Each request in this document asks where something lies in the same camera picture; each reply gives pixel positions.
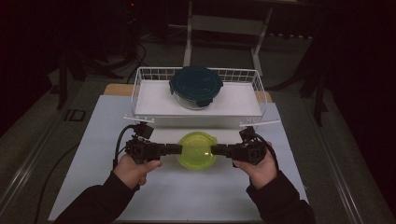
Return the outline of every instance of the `wire rack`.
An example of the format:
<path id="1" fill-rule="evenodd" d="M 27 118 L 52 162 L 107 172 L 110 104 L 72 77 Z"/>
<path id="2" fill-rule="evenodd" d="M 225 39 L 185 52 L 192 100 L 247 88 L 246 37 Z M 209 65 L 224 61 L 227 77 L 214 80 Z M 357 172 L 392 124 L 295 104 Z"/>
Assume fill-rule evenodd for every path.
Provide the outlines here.
<path id="1" fill-rule="evenodd" d="M 132 115 L 134 119 L 146 120 L 148 122 L 154 121 L 155 118 L 139 118 L 135 110 L 137 101 L 139 99 L 140 85 L 142 80 L 170 80 L 175 73 L 181 70 L 182 67 L 139 67 L 136 71 L 134 80 L 134 89 L 132 94 Z M 264 93 L 264 87 L 260 79 L 260 74 L 257 70 L 251 69 L 235 69 L 235 68 L 208 68 L 217 73 L 223 82 L 243 82 L 250 83 L 255 91 L 258 105 L 262 116 L 265 112 L 267 98 Z M 249 124 L 260 122 L 262 118 L 243 118 L 241 124 Z"/>

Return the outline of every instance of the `yellow-green plastic container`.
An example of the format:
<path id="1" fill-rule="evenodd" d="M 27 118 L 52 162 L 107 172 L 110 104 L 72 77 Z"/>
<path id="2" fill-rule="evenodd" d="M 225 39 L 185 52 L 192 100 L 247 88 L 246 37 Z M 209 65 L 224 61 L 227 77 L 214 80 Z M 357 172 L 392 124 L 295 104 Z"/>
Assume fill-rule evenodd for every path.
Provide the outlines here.
<path id="1" fill-rule="evenodd" d="M 216 137 L 203 132 L 194 132 L 186 134 L 178 143 L 183 148 L 177 159 L 184 167 L 199 171 L 215 163 L 216 156 L 212 155 L 210 146 L 218 143 Z"/>

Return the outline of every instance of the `person's right hand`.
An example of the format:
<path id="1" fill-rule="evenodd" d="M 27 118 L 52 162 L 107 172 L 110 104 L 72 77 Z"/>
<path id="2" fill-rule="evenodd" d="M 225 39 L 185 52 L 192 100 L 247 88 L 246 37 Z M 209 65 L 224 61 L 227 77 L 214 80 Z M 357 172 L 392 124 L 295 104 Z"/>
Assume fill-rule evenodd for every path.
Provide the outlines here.
<path id="1" fill-rule="evenodd" d="M 233 161 L 233 164 L 250 176 L 255 189 L 261 189 L 277 176 L 276 163 L 268 149 L 264 159 L 257 165 L 245 161 Z"/>
<path id="2" fill-rule="evenodd" d="M 121 157 L 119 164 L 113 170 L 114 174 L 130 189 L 137 184 L 143 186 L 146 184 L 147 173 L 151 172 L 162 163 L 160 161 L 149 161 L 144 164 L 136 164 L 134 159 L 128 154 Z"/>

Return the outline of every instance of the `blue lid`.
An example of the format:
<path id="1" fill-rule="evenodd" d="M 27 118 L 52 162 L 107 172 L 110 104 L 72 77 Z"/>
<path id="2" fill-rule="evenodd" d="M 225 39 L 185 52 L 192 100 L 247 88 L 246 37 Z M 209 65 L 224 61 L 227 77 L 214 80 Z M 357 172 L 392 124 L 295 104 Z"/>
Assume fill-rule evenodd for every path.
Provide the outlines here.
<path id="1" fill-rule="evenodd" d="M 175 73 L 169 85 L 172 94 L 206 106 L 213 102 L 223 83 L 217 73 L 205 67 L 187 66 Z"/>

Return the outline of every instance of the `black cable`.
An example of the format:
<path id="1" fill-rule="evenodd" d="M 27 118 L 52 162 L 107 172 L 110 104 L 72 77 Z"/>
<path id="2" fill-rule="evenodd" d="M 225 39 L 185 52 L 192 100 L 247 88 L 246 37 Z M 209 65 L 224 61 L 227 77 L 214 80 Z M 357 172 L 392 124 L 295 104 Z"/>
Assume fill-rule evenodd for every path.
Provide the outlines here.
<path id="1" fill-rule="evenodd" d="M 79 146 L 79 143 L 76 144 L 75 146 L 71 147 L 69 150 L 67 150 L 67 151 L 62 155 L 62 157 L 61 157 L 59 160 L 56 161 L 56 163 L 52 166 L 51 170 L 49 171 L 49 175 L 47 176 L 46 182 L 44 183 L 44 186 L 43 186 L 43 188 L 41 189 L 40 197 L 39 197 L 39 199 L 38 199 L 38 206 L 37 206 L 37 210 L 35 211 L 35 222 L 34 222 L 35 224 L 36 224 L 37 221 L 38 221 L 38 215 L 39 215 L 39 213 L 40 213 L 41 201 L 43 200 L 44 192 L 46 191 L 47 184 L 48 184 L 49 181 L 50 181 L 50 177 L 51 177 L 53 171 L 54 171 L 55 168 L 58 166 L 59 162 L 61 162 L 61 160 L 63 160 L 64 157 L 65 157 L 67 154 L 69 154 L 71 151 L 73 151 L 74 149 L 76 149 L 78 146 Z"/>
<path id="2" fill-rule="evenodd" d="M 143 61 L 143 59 L 139 56 L 139 55 L 136 55 L 136 59 L 137 59 L 137 61 L 140 63 L 142 63 L 143 65 L 145 65 L 145 66 L 149 66 L 147 63 L 145 63 L 144 61 Z"/>
<path id="3" fill-rule="evenodd" d="M 104 65 L 104 67 L 107 69 L 110 69 L 110 70 L 121 68 L 121 67 L 127 65 L 128 63 L 133 63 L 133 61 L 132 61 L 133 58 L 134 57 L 132 56 L 132 53 L 128 53 L 126 55 L 126 57 L 124 58 L 124 60 L 117 62 L 117 63 L 106 64 L 106 65 Z"/>
<path id="4" fill-rule="evenodd" d="M 126 66 L 124 66 L 124 67 L 122 67 L 122 68 L 120 68 L 120 70 L 117 70 L 117 71 L 114 71 L 114 73 L 119 73 L 119 72 L 122 72 L 122 71 L 124 71 L 125 69 L 127 69 L 127 68 L 129 68 L 129 67 L 131 67 L 132 66 L 132 64 L 134 64 L 134 62 L 130 62 L 129 64 L 127 64 Z"/>
<path id="5" fill-rule="evenodd" d="M 125 150 L 125 147 L 123 147 L 120 151 L 119 151 L 119 155 L 121 154 L 121 152 Z"/>
<path id="6" fill-rule="evenodd" d="M 260 140 L 262 140 L 262 142 L 264 143 L 265 147 L 270 151 L 271 155 L 274 158 L 276 169 L 279 170 L 279 164 L 277 163 L 277 158 L 276 158 L 276 154 L 275 154 L 274 148 L 271 145 L 269 145 L 267 143 L 267 141 L 265 141 L 265 139 L 263 137 L 261 137 L 259 134 L 253 133 L 252 135 L 254 135 L 257 138 L 259 138 Z"/>
<path id="7" fill-rule="evenodd" d="M 129 84 L 129 80 L 131 79 L 131 77 L 134 75 L 134 72 L 137 70 L 137 68 L 139 68 L 141 65 L 142 65 L 142 63 L 144 63 L 143 61 L 145 60 L 145 58 L 146 58 L 146 48 L 142 45 L 142 44 L 140 44 L 140 43 L 138 43 L 138 45 L 143 49 L 143 56 L 142 56 L 142 58 L 141 58 L 141 60 L 139 61 L 138 59 L 137 59 L 137 56 L 136 56 L 136 59 L 139 61 L 139 63 L 137 64 L 137 66 L 134 68 L 134 70 L 131 72 L 131 74 L 128 76 L 128 79 L 126 80 L 126 84 Z"/>
<path id="8" fill-rule="evenodd" d="M 128 129 L 131 129 L 131 128 L 133 128 L 133 127 L 134 127 L 134 125 L 132 125 L 132 124 L 126 126 L 125 128 L 122 129 L 122 131 L 121 131 L 121 133 L 120 133 L 120 135 L 119 135 L 119 139 L 117 140 L 116 152 L 115 152 L 114 160 L 113 160 L 113 169 L 116 168 L 117 164 L 119 163 L 120 142 L 121 142 L 121 139 L 122 139 L 124 133 L 125 133 Z"/>

